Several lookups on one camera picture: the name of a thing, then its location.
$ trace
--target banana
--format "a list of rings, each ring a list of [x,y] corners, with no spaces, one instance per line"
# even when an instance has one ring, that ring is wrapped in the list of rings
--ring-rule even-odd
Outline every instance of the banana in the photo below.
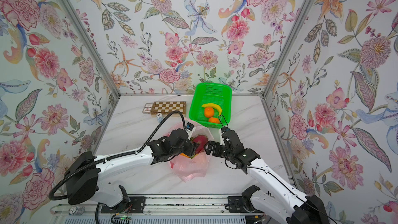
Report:
[[[222,113],[222,109],[219,105],[214,104],[214,103],[207,103],[207,104],[203,104],[202,107],[212,107],[214,109],[216,109],[218,111],[218,115],[220,116]]]

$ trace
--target checkered board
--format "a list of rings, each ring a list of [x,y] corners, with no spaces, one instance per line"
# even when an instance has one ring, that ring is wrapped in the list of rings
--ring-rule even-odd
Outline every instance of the checkered board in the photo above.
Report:
[[[159,112],[162,113],[163,116],[166,116],[170,112],[177,110],[182,113],[185,117],[186,115],[187,102],[186,101],[156,101],[153,102],[152,109],[150,111],[152,117],[156,117],[156,114]],[[173,114],[170,117],[179,117],[179,114]]]

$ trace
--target plastic bag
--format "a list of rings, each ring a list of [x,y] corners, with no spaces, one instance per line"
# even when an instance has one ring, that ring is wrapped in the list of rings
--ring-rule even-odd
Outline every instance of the plastic bag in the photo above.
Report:
[[[196,129],[192,133],[193,138],[198,135],[205,135],[208,140],[214,140],[213,135],[207,127],[204,127],[192,120],[185,119],[185,122],[190,122],[195,125]],[[183,128],[182,122],[171,127],[169,132],[163,136],[170,136],[172,130],[178,128]],[[206,152],[204,151],[197,154],[192,159],[179,155],[170,161],[170,166],[174,174],[176,174],[182,181],[187,182],[192,180],[194,177],[205,177],[210,158],[211,156],[206,155]]]

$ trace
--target floral wallpaper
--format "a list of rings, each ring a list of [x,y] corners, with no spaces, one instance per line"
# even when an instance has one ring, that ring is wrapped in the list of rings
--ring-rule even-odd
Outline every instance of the floral wallpaper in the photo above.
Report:
[[[338,223],[398,223],[397,58],[396,0],[315,0],[267,95],[297,187]]]
[[[70,0],[123,95],[260,93],[303,0]]]
[[[56,0],[0,0],[0,11],[0,223],[47,223],[48,193],[116,99]]]

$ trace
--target marble tabletop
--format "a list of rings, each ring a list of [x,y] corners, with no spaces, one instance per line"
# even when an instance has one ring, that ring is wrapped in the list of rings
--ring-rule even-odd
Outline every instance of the marble tabletop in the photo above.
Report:
[[[154,101],[186,101],[187,114],[192,96],[122,96],[106,129],[96,154],[112,154],[131,150],[147,140],[158,125],[157,118],[143,114],[145,103]],[[256,151],[276,173],[288,182],[280,153],[258,95],[232,96],[229,127],[236,131],[245,148]],[[169,118],[153,139],[162,137],[181,118]],[[218,129],[210,128],[215,140]],[[260,186],[241,170],[229,169],[224,160],[211,157],[205,177],[183,182],[173,174],[170,163],[136,167],[111,179],[126,188],[128,194],[240,194],[251,185]]]

